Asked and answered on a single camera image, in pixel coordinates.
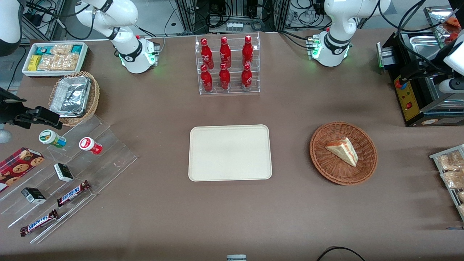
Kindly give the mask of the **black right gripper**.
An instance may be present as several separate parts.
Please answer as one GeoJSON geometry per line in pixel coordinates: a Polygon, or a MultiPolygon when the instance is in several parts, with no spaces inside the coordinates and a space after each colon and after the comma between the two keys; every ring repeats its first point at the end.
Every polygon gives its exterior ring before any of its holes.
{"type": "Polygon", "coordinates": [[[24,129],[30,129],[32,124],[36,124],[36,120],[40,124],[51,126],[55,129],[62,129],[63,123],[60,121],[59,114],[56,114],[44,107],[36,107],[36,119],[30,113],[31,110],[23,105],[26,99],[22,99],[10,91],[3,88],[0,89],[0,118],[2,124],[10,124],[20,126],[24,129]]]}

